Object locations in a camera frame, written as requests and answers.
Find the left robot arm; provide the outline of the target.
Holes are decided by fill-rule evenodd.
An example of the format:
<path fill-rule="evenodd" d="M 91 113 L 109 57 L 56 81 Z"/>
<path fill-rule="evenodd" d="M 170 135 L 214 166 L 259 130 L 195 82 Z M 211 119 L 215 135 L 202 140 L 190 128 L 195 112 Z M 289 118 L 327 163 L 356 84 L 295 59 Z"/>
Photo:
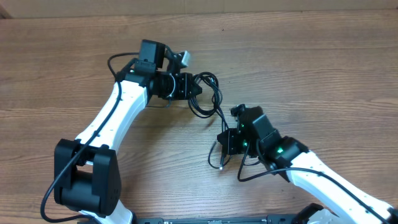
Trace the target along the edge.
<path fill-rule="evenodd" d="M 201 87 L 188 67 L 190 54 L 175 53 L 160 42 L 143 40 L 138 53 L 113 72 L 113 91 L 92 123 L 74 140 L 61 139 L 54 152 L 54 181 L 44 196 L 77 212 L 72 220 L 88 223 L 135 223 L 135 214 L 121 202 L 118 149 L 136 116 L 152 96 L 188 100 Z"/>

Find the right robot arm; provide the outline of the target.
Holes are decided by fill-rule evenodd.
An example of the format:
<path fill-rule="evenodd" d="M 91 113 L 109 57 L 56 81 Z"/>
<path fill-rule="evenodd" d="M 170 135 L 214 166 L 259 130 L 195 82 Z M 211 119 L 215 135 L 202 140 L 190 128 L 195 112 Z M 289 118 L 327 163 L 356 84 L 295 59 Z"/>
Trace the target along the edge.
<path fill-rule="evenodd" d="M 262 108 L 241 104 L 231 109 L 237 126 L 217 136 L 222 157 L 236 154 L 257 158 L 264 172 L 240 182 L 265 175 L 280 175 L 319 200 L 299 212 L 292 223 L 397 223 L 397 209 L 363 192 L 330 169 L 305 144 L 281 136 Z"/>

